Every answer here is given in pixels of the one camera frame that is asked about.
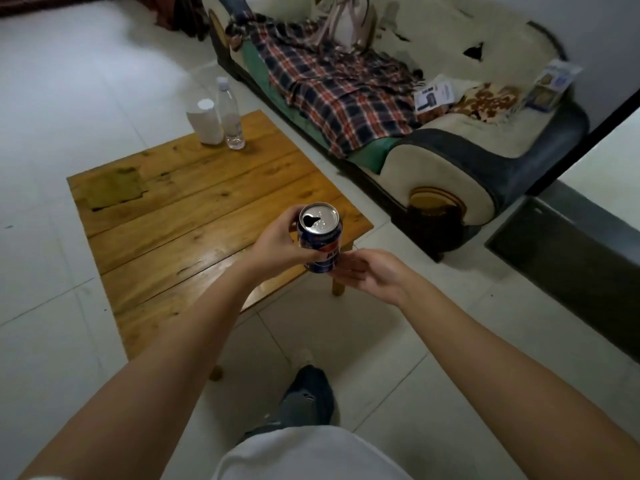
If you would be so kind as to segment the person's left hand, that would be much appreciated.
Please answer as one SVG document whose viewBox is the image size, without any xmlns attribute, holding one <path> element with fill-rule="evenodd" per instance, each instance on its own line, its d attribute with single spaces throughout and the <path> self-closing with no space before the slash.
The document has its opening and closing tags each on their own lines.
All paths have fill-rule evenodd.
<svg viewBox="0 0 640 480">
<path fill-rule="evenodd" d="M 242 259 L 245 277 L 252 284 L 260 284 L 274 278 L 297 265 L 286 265 L 286 245 L 296 243 L 291 233 L 296 231 L 296 222 L 304 204 L 297 204 L 284 210 L 262 231 L 252 249 Z M 321 260 L 326 254 L 321 252 Z"/>
</svg>

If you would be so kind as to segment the person's white shirt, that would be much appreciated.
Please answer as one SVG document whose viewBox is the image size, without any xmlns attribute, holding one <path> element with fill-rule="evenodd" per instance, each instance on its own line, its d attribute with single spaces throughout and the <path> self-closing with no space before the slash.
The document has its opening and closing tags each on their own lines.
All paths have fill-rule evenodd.
<svg viewBox="0 0 640 480">
<path fill-rule="evenodd" d="M 336 426 L 252 436 L 220 460 L 211 480 L 413 480 L 395 461 Z"/>
</svg>

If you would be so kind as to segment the person's right hand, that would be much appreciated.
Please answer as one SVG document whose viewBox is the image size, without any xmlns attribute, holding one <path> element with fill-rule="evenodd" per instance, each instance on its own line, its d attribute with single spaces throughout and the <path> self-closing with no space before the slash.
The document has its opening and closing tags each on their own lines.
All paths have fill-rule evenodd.
<svg viewBox="0 0 640 480">
<path fill-rule="evenodd" d="M 341 253 L 329 275 L 342 285 L 398 308 L 405 304 L 408 287 L 415 277 L 411 268 L 385 250 L 379 261 L 344 260 L 344 253 Z"/>
</svg>

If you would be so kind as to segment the white paper leaflet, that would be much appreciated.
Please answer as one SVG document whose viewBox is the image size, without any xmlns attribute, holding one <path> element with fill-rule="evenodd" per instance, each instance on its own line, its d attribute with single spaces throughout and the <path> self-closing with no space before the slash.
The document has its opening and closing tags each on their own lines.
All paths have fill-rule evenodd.
<svg viewBox="0 0 640 480">
<path fill-rule="evenodd" d="M 451 81 L 443 80 L 413 92 L 414 112 L 424 114 L 434 109 L 451 106 L 457 99 Z"/>
</svg>

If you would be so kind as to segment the blue and white box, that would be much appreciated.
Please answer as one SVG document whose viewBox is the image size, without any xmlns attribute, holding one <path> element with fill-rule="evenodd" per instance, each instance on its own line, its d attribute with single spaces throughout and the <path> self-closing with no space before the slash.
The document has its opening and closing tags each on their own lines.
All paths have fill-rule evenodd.
<svg viewBox="0 0 640 480">
<path fill-rule="evenodd" d="M 551 60 L 524 98 L 525 106 L 539 112 L 552 112 L 582 71 L 580 65 L 560 59 Z"/>
</svg>

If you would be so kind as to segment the plaid blanket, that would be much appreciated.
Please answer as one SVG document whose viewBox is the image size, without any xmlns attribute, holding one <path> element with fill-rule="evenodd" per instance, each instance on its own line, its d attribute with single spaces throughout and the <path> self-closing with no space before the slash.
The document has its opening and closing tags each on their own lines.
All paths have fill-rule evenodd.
<svg viewBox="0 0 640 480">
<path fill-rule="evenodd" d="M 312 35 L 324 21 L 244 11 L 231 16 L 225 35 L 261 92 L 336 157 L 418 129 L 417 74 L 370 48 L 348 54 L 331 41 L 316 46 Z"/>
</svg>

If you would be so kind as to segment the person's jeans leg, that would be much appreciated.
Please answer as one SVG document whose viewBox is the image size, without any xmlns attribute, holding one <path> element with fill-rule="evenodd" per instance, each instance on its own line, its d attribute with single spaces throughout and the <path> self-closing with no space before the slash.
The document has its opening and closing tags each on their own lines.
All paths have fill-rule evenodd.
<svg viewBox="0 0 640 480">
<path fill-rule="evenodd" d="M 275 412 L 246 432 L 237 444 L 251 437 L 287 428 L 329 426 L 336 411 L 332 387 L 324 371 L 308 363 L 297 371 Z"/>
</svg>

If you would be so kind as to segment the white and pink bag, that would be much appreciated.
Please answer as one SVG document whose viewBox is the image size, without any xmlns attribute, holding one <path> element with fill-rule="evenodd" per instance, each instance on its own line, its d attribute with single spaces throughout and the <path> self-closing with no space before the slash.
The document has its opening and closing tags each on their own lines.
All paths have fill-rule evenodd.
<svg viewBox="0 0 640 480">
<path fill-rule="evenodd" d="M 376 23 L 376 10 L 371 0 L 331 0 L 324 23 L 311 38 L 320 47 L 331 42 L 344 53 L 369 48 Z"/>
</svg>

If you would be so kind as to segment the person's right forearm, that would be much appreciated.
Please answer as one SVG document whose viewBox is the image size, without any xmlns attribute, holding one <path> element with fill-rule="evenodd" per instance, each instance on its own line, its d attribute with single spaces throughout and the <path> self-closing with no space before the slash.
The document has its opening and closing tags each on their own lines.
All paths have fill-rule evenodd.
<svg viewBox="0 0 640 480">
<path fill-rule="evenodd" d="M 429 282 L 398 307 L 529 480 L 640 480 L 640 444 L 578 390 Z"/>
</svg>

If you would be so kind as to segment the floral brown cushion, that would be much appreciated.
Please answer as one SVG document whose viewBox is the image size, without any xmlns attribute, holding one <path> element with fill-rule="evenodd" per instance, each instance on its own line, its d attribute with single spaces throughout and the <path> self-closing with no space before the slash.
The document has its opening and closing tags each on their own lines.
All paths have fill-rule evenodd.
<svg viewBox="0 0 640 480">
<path fill-rule="evenodd" d="M 448 113 L 498 125 L 505 123 L 522 108 L 523 99 L 522 88 L 485 82 L 466 90 L 460 100 L 452 104 Z"/>
</svg>

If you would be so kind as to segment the clear plastic water bottle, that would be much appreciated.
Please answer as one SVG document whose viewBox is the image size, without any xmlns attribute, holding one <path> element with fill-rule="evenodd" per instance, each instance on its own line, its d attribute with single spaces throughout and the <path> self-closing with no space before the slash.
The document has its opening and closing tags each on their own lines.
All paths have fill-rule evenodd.
<svg viewBox="0 0 640 480">
<path fill-rule="evenodd" d="M 227 77 L 217 77 L 217 85 L 218 115 L 226 143 L 232 150 L 242 150 L 245 146 L 245 138 L 237 99 Z"/>
</svg>

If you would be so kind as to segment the wooden coffee table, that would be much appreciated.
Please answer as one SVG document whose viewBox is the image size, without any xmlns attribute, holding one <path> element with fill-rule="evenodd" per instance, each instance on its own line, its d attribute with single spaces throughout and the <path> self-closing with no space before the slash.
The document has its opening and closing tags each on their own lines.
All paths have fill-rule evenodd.
<svg viewBox="0 0 640 480">
<path fill-rule="evenodd" d="M 128 360 L 286 208 L 334 206 L 347 249 L 373 229 L 265 113 L 241 122 L 242 150 L 190 134 L 67 178 Z"/>
</svg>

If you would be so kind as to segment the person's left forearm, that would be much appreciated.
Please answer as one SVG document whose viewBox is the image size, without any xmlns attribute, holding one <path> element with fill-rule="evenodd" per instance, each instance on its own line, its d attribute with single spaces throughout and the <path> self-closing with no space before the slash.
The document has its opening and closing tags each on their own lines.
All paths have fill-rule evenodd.
<svg viewBox="0 0 640 480">
<path fill-rule="evenodd" d="M 69 419 L 17 480 L 159 480 L 264 259 L 231 265 Z"/>
</svg>

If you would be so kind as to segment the blue soda can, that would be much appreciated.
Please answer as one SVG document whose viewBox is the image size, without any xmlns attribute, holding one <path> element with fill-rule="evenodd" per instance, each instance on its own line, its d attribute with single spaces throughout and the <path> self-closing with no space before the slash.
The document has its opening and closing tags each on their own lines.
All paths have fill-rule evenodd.
<svg viewBox="0 0 640 480">
<path fill-rule="evenodd" d="M 338 210 L 326 202 L 313 202 L 300 210 L 296 222 L 300 247 L 326 254 L 324 260 L 309 262 L 314 274 L 332 271 L 340 253 L 343 224 Z"/>
</svg>

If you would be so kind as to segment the dark floor mat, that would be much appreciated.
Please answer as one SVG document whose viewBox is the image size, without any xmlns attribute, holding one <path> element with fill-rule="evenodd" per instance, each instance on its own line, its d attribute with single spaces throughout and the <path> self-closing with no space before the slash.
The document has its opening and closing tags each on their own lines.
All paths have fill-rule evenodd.
<svg viewBox="0 0 640 480">
<path fill-rule="evenodd" d="M 526 200 L 487 249 L 640 366 L 640 264 L 541 201 Z"/>
</svg>

